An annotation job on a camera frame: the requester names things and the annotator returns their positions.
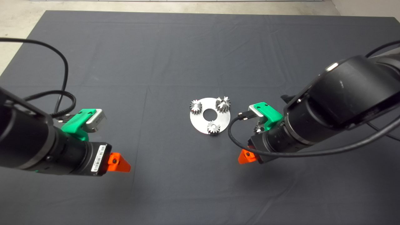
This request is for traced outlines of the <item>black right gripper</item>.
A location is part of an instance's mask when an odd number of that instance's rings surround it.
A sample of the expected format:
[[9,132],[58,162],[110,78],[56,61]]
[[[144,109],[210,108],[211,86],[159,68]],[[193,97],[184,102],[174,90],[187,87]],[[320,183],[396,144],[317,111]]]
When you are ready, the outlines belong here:
[[[248,146],[262,152],[294,153],[301,150],[301,143],[288,133],[284,122],[280,122],[268,131],[254,134],[248,140]],[[240,165],[258,161],[257,156],[245,149],[238,157]]]

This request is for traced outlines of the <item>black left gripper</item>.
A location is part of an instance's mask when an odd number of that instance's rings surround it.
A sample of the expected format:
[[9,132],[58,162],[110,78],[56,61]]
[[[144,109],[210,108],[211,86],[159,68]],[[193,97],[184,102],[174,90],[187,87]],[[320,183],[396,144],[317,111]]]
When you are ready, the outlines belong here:
[[56,132],[51,150],[33,166],[48,175],[102,176],[106,172],[129,173],[131,165],[106,142],[82,141],[62,131]]

